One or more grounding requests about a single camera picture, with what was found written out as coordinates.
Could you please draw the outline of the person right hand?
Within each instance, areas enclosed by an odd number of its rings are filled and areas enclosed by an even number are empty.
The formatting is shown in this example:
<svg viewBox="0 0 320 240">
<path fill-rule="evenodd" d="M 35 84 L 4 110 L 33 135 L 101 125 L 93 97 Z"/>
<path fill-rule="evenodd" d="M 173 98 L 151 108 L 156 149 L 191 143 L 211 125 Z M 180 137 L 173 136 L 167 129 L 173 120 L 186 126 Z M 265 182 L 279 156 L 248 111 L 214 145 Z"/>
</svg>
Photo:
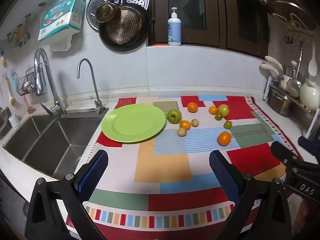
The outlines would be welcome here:
<svg viewBox="0 0 320 240">
<path fill-rule="evenodd" d="M 292 228 L 292 239 L 319 239 L 319 203 L 303 199 Z"/>
</svg>

